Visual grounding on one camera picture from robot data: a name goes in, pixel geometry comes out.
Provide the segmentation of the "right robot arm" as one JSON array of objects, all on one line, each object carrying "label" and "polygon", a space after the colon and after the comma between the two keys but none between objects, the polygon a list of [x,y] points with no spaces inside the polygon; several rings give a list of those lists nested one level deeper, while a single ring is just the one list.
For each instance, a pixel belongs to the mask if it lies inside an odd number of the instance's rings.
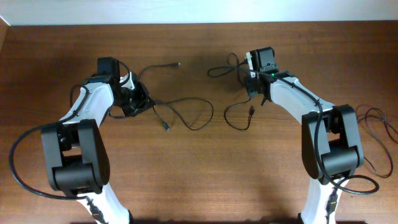
[{"label": "right robot arm", "polygon": [[289,71],[279,70],[272,47],[247,52],[249,97],[263,95],[285,109],[301,125],[302,162],[310,177],[308,196],[299,223],[335,223],[343,192],[366,195],[346,187],[360,179],[356,169],[364,163],[357,119],[350,105],[336,106],[305,88]]}]

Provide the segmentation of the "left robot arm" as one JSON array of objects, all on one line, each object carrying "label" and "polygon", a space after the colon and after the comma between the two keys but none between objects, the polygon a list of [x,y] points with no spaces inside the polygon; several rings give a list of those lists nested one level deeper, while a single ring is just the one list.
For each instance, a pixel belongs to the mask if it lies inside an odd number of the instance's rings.
[{"label": "left robot arm", "polygon": [[81,203],[96,223],[133,223],[109,183],[110,164],[99,131],[112,107],[135,117],[154,105],[146,87],[113,57],[97,60],[97,72],[80,85],[80,95],[56,124],[41,131],[51,188]]}]

